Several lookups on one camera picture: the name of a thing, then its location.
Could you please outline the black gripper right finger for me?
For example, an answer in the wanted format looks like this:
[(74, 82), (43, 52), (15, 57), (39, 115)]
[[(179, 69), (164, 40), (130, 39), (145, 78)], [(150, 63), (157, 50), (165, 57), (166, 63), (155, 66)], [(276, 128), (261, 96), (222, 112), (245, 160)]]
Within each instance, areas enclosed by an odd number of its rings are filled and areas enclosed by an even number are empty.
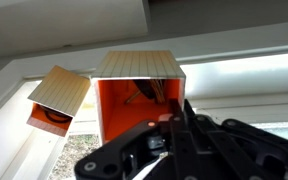
[(169, 101), (176, 180), (288, 180), (288, 140), (235, 119), (216, 124)]

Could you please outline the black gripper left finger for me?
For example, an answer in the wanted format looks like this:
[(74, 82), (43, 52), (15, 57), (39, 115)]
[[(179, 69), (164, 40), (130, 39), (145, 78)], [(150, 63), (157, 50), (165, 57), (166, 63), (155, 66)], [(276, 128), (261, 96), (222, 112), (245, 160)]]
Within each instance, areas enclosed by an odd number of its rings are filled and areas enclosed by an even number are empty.
[(168, 121), (144, 120), (80, 159), (76, 180), (133, 180), (148, 166), (155, 166), (143, 180), (171, 178), (171, 159), (161, 160), (167, 151)]

